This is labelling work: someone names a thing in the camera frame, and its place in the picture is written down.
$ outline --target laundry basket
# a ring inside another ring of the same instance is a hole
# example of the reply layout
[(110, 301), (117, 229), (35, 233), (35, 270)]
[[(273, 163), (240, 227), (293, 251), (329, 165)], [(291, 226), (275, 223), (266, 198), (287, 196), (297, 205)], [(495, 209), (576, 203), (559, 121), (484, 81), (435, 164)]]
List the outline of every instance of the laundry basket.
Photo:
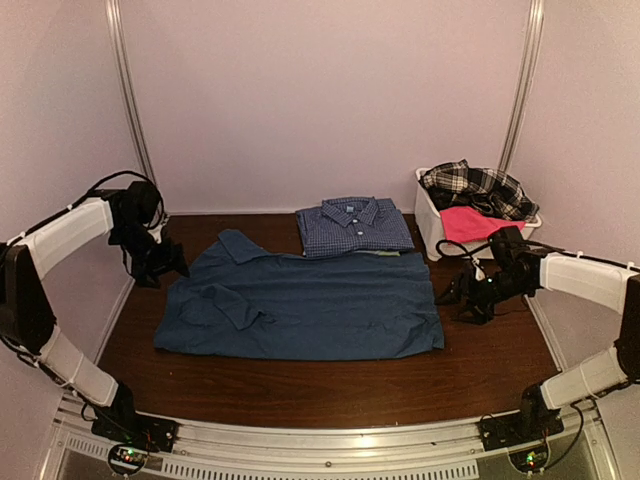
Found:
[[(418, 192), (416, 194), (416, 223), (420, 229), (420, 235), (427, 247), (427, 257), (429, 260), (437, 262), (440, 259), (440, 254), (436, 251), (436, 244), (440, 240), (444, 240), (444, 226), (442, 225), (442, 218), (440, 212), (436, 209), (435, 205), (431, 201), (429, 194), (420, 184), (420, 177), (427, 171), (428, 168), (419, 168), (416, 170), (416, 178), (418, 180)], [(536, 214), (536, 219), (532, 223), (527, 223), (522, 229), (522, 237), (527, 239), (531, 236), (533, 231), (542, 225), (542, 219)], [(486, 242), (469, 242), (463, 245), (469, 250), (479, 247)], [(453, 246), (444, 244), (440, 247), (444, 253), (450, 253), (456, 255), (461, 253), (460, 249)], [(486, 248), (475, 255), (476, 258), (491, 259), (491, 250)]]

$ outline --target shirt collar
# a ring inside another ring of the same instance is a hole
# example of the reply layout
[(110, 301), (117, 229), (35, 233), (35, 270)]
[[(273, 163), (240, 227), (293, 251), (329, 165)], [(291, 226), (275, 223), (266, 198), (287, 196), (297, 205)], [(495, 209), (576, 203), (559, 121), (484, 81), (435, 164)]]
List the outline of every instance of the shirt collar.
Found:
[(335, 204), (338, 203), (339, 205), (346, 205), (350, 201), (351, 202), (367, 202), (365, 207), (360, 212), (358, 212), (355, 218), (357, 218), (358, 221), (360, 222), (366, 223), (367, 225), (372, 225), (379, 210), (378, 201), (373, 197), (351, 199), (351, 200), (344, 199), (344, 201), (341, 199), (339, 202), (332, 202), (331, 200), (323, 200), (322, 207), (321, 207), (322, 214), (329, 217), (331, 220), (336, 222), (341, 227), (346, 227), (351, 222), (353, 222), (354, 217), (346, 213), (344, 210), (336, 207)]
[(218, 235), (218, 240), (238, 265), (247, 263), (254, 258), (273, 255), (264, 248), (260, 248), (239, 230), (225, 230)]

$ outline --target blue plaid shirt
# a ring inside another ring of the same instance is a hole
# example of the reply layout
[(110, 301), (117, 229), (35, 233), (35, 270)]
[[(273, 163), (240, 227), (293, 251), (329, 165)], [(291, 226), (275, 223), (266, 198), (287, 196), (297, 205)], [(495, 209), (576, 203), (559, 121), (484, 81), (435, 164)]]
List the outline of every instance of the blue plaid shirt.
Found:
[(355, 250), (413, 250), (402, 213), (390, 198), (346, 197), (296, 212), (305, 255), (330, 257)]

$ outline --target dark brown wooden surface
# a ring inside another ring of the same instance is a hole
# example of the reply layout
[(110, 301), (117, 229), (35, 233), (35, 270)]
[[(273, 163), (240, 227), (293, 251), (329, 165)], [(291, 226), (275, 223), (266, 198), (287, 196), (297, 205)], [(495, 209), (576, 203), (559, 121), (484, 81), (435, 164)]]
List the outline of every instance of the dark brown wooden surface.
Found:
[[(424, 245), (412, 216), (416, 246)], [(227, 228), (273, 252), (301, 253), (293, 215), (174, 217), (171, 235), (190, 263)], [(428, 262), (436, 292), (460, 264)], [(446, 348), (402, 360), (288, 362), (199, 357), (153, 348), (167, 287), (134, 288), (100, 366), (129, 385), (138, 410), (194, 420), (269, 427), (408, 425), (518, 407), (522, 390), (556, 373), (542, 335), (520, 299), (484, 326), (452, 321), (440, 309)]]

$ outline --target robotic arm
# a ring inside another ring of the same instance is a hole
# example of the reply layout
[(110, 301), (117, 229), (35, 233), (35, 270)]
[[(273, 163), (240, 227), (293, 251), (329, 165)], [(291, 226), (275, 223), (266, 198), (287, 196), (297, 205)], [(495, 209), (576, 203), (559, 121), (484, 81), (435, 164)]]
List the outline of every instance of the robotic arm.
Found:
[(41, 283), (58, 263), (107, 233), (109, 244), (122, 249), (125, 265), (130, 257), (137, 285), (158, 287), (158, 276), (169, 271), (188, 276), (182, 246), (168, 237), (164, 212), (152, 223), (159, 205), (160, 193), (150, 181), (134, 181), (126, 190), (90, 189), (67, 209), (0, 244), (0, 340), (92, 406), (95, 434), (170, 451), (177, 425), (135, 412), (131, 390), (60, 330)]
[(559, 409), (586, 398), (640, 381), (640, 274), (632, 264), (595, 261), (558, 249), (532, 250), (516, 227), (489, 237), (499, 270), (486, 276), (477, 262), (465, 264), (439, 304), (462, 303), (459, 320), (484, 324), (494, 306), (517, 295), (535, 295), (544, 288), (566, 292), (604, 305), (622, 315), (620, 337), (606, 350), (579, 365), (527, 388), (520, 411), (480, 422), (485, 449), (503, 448), (540, 438), (540, 432), (562, 431)]

